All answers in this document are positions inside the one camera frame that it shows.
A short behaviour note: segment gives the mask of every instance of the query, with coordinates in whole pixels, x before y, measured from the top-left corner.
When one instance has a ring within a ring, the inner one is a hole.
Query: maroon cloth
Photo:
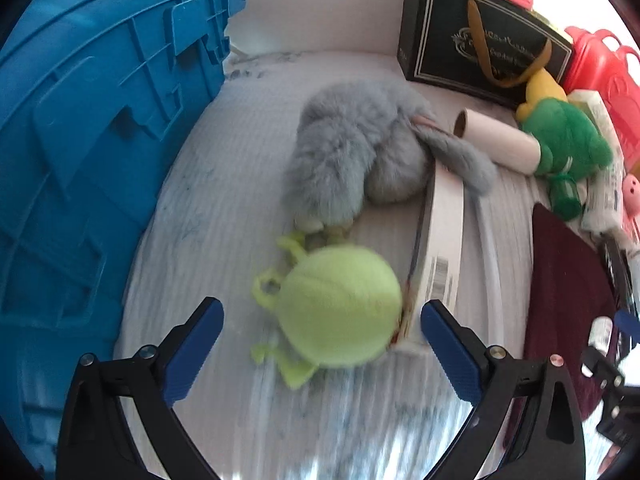
[[[591,323],[613,318],[616,305],[600,258],[564,222],[542,204],[533,208],[533,274],[524,343],[525,359],[564,358],[574,384],[582,420],[596,409],[602,392],[582,372],[580,355],[587,347]],[[609,353],[615,352],[616,332]],[[522,403],[513,405],[504,439],[506,446],[518,423]]]

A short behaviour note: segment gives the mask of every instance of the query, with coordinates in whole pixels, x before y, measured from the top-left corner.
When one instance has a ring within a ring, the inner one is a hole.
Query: lime green toy
[[[275,359],[284,381],[295,390],[318,368],[347,368],[382,354],[400,319],[402,291],[393,270],[378,254],[350,244],[307,253],[294,236],[278,240],[295,262],[282,277],[274,269],[258,276],[252,293],[278,318],[302,357],[294,362],[268,345],[252,348],[261,364]],[[265,286],[280,287],[277,293]]]
[[[609,143],[583,111],[555,98],[539,101],[522,129],[540,144],[536,175],[549,181],[551,209],[564,221],[576,218],[582,205],[575,183],[611,164]]]

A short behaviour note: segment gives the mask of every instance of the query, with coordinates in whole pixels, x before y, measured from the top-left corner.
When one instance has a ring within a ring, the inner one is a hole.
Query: gray stuffed rabbit
[[[284,204],[306,232],[349,224],[364,197],[405,200],[433,175],[434,157],[484,194],[496,176],[488,156],[437,128],[431,105],[400,81],[324,88],[305,104],[285,174]]]

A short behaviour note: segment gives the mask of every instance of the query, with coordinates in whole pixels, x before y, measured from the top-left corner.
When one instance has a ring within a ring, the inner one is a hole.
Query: brown ribbon handle
[[[478,54],[478,63],[484,76],[494,85],[500,88],[513,88],[514,86],[521,85],[527,82],[538,70],[544,68],[549,62],[549,59],[551,59],[551,41],[547,38],[542,52],[540,52],[539,56],[533,60],[522,74],[518,77],[507,79],[496,78],[491,68],[491,57],[489,56],[489,48],[486,46],[486,39],[484,38],[482,18],[480,17],[480,10],[478,10],[478,4],[476,4],[475,0],[468,0],[466,4],[466,15],[469,20],[469,28],[471,29],[471,38],[474,40],[474,47],[476,48],[476,54]]]

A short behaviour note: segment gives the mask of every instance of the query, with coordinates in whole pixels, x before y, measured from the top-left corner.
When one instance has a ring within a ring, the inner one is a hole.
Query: blue plastic crate
[[[33,0],[0,50],[0,415],[48,472],[76,361],[111,357],[138,239],[244,1]]]

